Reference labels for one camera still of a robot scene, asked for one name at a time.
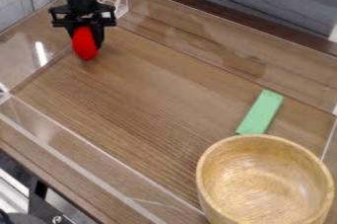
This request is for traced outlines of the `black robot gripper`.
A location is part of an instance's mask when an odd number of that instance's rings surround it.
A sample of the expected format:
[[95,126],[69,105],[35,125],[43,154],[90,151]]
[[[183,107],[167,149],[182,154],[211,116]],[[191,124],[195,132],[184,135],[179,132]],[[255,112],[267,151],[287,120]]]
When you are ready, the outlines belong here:
[[[105,27],[117,25],[115,7],[98,0],[66,0],[65,5],[50,8],[50,13],[54,26],[66,28],[71,37],[75,30],[91,22]],[[97,48],[102,47],[105,41],[105,27],[99,24],[91,26]]]

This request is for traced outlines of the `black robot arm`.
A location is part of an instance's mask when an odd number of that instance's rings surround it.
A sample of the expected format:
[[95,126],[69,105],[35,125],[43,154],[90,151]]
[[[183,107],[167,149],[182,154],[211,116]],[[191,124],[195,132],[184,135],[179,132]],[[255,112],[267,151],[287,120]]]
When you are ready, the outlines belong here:
[[117,7],[101,3],[99,0],[66,0],[65,5],[50,7],[53,25],[55,28],[66,28],[71,38],[81,28],[89,28],[94,45],[102,47],[105,41],[105,29],[117,26]]

